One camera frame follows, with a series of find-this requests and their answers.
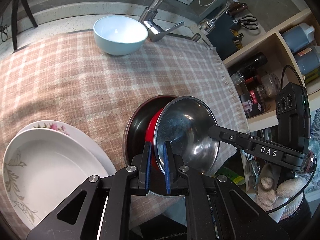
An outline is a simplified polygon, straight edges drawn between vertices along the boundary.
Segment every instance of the green packet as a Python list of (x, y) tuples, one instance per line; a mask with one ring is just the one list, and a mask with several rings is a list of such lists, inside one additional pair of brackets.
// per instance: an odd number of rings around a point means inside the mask
[(229, 179), (231, 179), (234, 184), (236, 185), (243, 185), (245, 184), (244, 177), (236, 174), (234, 171), (230, 170), (229, 168), (222, 166), (218, 171), (216, 172), (215, 176), (218, 176), (220, 174), (226, 175)]

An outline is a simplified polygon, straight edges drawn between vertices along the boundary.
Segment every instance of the light blue bowl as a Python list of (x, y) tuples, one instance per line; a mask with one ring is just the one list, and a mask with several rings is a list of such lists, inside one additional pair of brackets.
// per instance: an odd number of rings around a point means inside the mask
[(127, 55), (136, 51), (148, 37), (148, 31), (138, 21), (126, 16), (106, 16), (93, 26), (94, 40), (104, 52)]

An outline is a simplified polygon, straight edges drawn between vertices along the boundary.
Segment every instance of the blue gripper pad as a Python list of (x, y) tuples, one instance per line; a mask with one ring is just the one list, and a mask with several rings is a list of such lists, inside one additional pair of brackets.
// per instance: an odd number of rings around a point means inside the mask
[(146, 184), (145, 184), (145, 190), (149, 190), (150, 170), (151, 170), (151, 149), (152, 149), (152, 146), (150, 145), (150, 147), (149, 147), (149, 153), (148, 153), (147, 169), (146, 169)]
[(171, 193), (170, 171), (169, 171), (167, 148), (165, 147), (165, 144), (163, 145), (163, 160), (164, 160), (165, 188), (167, 189), (167, 194), (170, 195)]

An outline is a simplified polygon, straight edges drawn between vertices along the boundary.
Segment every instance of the faucet handle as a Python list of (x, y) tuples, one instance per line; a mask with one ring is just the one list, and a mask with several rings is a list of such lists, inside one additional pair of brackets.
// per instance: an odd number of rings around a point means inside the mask
[(154, 25), (151, 28), (149, 28), (149, 30), (148, 30), (149, 32), (151, 31), (153, 33), (152, 37), (150, 35), (149, 35), (149, 37), (151, 38), (151, 40), (153, 42), (159, 41), (164, 36), (166, 36), (170, 32), (174, 31), (175, 29), (178, 29), (179, 27), (181, 27), (183, 25), (184, 25), (184, 21), (177, 23), (176, 25), (172, 26), (171, 28), (169, 28), (169, 29), (167, 29), (165, 31), (160, 26)]

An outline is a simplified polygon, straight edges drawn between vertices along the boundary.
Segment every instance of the white glove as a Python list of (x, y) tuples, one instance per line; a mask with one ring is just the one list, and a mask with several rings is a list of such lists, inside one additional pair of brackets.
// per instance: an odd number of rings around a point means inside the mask
[[(283, 203), (287, 202), (289, 198), (296, 195), (306, 184), (303, 178), (294, 178), (284, 181), (278, 188), (274, 185), (274, 176), (272, 172), (272, 165), (267, 163), (261, 170), (258, 182), (258, 190), (254, 201), (264, 210), (269, 211)], [(290, 202), (287, 206), (278, 211), (269, 214), (277, 223), (291, 214), (293, 214), (299, 207), (302, 201), (303, 193), (296, 199)]]

